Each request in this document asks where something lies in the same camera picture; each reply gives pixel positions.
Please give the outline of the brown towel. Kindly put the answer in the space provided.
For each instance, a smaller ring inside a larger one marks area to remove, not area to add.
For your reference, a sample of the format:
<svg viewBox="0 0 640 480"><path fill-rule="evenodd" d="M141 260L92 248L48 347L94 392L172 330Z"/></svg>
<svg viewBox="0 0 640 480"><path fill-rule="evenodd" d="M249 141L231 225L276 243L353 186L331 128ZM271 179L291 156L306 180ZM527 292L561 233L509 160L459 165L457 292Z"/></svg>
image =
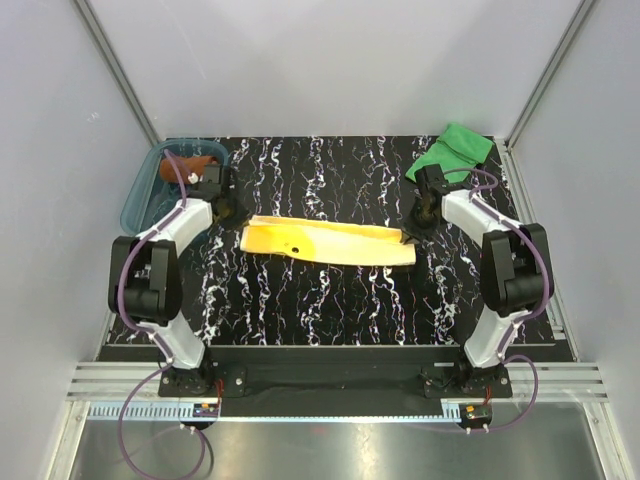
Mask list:
<svg viewBox="0 0 640 480"><path fill-rule="evenodd" d="M196 173L201 181L204 178L205 167L210 164L217 165L219 164L219 160L214 156L177 157L175 163L183 182L186 185L193 185L187 180L187 176L190 173ZM167 183L179 183L178 174L174 171L171 161L168 158L161 160L159 164L159 175L160 178Z"/></svg>

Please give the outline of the teal transparent plastic bin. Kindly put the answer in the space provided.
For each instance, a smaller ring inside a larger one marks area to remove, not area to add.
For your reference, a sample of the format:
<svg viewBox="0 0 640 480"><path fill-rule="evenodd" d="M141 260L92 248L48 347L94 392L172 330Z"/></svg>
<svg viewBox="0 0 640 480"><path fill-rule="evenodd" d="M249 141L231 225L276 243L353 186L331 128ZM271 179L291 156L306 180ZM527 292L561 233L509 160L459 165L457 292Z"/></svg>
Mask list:
<svg viewBox="0 0 640 480"><path fill-rule="evenodd" d="M228 150L214 140L174 138L152 147L141 165L120 215L121 229L127 235L133 236L148 229L180 197L179 186L166 182L159 173L165 149L183 158L213 156L222 164L229 163Z"/></svg>

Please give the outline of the yellow towel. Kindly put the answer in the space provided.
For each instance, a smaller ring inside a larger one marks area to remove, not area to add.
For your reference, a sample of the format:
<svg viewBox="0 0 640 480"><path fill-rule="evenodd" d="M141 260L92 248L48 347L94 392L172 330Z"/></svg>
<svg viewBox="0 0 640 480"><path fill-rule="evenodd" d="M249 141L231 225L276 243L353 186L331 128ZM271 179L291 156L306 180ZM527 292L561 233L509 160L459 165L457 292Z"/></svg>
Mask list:
<svg viewBox="0 0 640 480"><path fill-rule="evenodd" d="M253 216L243 228L240 249L339 266L395 267L416 262L415 246L403 242L399 229L275 216Z"/></svg>

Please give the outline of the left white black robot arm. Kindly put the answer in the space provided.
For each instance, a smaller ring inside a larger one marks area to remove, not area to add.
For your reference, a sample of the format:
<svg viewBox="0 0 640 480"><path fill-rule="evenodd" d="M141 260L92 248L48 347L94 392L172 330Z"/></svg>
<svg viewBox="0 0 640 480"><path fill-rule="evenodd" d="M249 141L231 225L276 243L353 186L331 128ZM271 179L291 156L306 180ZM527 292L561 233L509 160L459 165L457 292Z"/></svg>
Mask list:
<svg viewBox="0 0 640 480"><path fill-rule="evenodd" d="M196 396L215 386L205 365L205 346L182 313L179 257L198 235L219 224L232 227L242 209L228 165L210 164L191 191L157 223L111 246L108 306L133 331L146 335L170 368L182 370L181 384Z"/></svg>

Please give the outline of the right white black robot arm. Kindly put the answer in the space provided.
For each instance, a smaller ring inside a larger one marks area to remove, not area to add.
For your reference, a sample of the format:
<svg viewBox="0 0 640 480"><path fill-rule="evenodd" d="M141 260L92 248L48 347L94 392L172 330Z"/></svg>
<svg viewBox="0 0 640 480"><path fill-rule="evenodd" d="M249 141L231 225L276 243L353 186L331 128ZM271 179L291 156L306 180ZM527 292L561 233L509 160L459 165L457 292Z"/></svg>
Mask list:
<svg viewBox="0 0 640 480"><path fill-rule="evenodd" d="M520 326L540 316L554 293L547 233L538 223L523 224L501 214L481 197L482 190L465 181L451 183L438 165L414 174L419 195L402 225L401 241L418 243L433 236L443 223L456 226L481 247L482 313L463 345L463 365L454 371L454 384L466 396L476 396L490 383L487 369L506 361L505 353Z"/></svg>

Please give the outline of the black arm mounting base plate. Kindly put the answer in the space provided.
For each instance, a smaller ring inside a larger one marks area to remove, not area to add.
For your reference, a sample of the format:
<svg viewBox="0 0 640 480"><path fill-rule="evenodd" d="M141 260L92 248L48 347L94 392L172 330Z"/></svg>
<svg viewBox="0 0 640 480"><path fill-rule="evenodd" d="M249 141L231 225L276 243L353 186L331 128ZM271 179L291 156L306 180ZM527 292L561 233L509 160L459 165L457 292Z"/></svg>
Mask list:
<svg viewBox="0 0 640 480"><path fill-rule="evenodd" d="M292 389L309 392L394 391L429 398L507 399L504 365L473 367L459 346L209 347L193 371L161 376L162 397L227 398Z"/></svg>

